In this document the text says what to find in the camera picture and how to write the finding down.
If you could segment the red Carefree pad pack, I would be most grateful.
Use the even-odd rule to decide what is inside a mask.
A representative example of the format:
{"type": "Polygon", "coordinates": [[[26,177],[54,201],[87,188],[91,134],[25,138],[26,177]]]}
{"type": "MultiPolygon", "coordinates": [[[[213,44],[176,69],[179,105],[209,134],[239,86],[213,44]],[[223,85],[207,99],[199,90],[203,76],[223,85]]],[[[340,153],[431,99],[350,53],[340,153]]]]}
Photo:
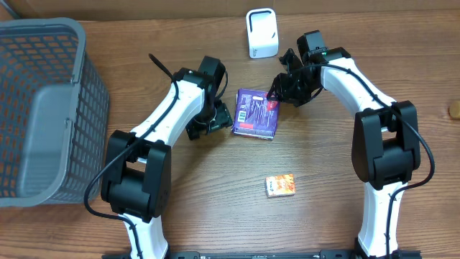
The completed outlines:
{"type": "Polygon", "coordinates": [[[277,131],[278,101],[267,99],[267,92],[241,88],[236,94],[235,135],[272,140],[277,131]]]}

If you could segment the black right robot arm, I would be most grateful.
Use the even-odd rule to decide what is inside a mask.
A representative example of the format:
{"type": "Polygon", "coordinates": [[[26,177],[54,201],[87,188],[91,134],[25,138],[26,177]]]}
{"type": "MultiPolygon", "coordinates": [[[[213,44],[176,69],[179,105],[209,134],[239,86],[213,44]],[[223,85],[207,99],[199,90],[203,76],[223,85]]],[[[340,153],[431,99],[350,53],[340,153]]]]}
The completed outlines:
{"type": "Polygon", "coordinates": [[[351,161],[364,184],[362,226],[353,258],[420,258],[401,250],[396,229],[403,192],[420,165],[418,119],[414,105],[397,102],[376,88],[342,47],[326,47],[318,31],[297,40],[280,62],[270,101],[302,106],[322,90],[331,92],[354,117],[351,161]]]}

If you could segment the Kleenex tissue pack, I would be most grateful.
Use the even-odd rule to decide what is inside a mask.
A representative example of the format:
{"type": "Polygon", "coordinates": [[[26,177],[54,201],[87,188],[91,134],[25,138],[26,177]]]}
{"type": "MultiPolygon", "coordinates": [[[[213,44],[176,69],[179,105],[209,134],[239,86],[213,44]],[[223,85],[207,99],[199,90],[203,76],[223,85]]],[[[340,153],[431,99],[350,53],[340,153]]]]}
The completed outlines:
{"type": "Polygon", "coordinates": [[[292,196],[296,193],[294,175],[268,176],[265,179],[265,188],[269,198],[292,196]]]}

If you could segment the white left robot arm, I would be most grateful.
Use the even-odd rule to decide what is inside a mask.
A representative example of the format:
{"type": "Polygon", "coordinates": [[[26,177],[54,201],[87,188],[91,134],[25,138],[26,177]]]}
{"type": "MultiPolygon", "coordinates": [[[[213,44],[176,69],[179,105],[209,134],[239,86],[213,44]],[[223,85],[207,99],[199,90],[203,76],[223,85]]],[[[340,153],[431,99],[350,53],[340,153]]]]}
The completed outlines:
{"type": "Polygon", "coordinates": [[[131,250],[124,258],[170,255],[161,216],[171,192],[172,148],[181,133],[197,140],[233,124],[221,100],[228,73],[219,59],[206,56],[198,70],[176,73],[155,56],[151,60],[170,78],[170,90],[143,123],[111,134],[102,175],[101,198],[128,232],[131,250]]]}

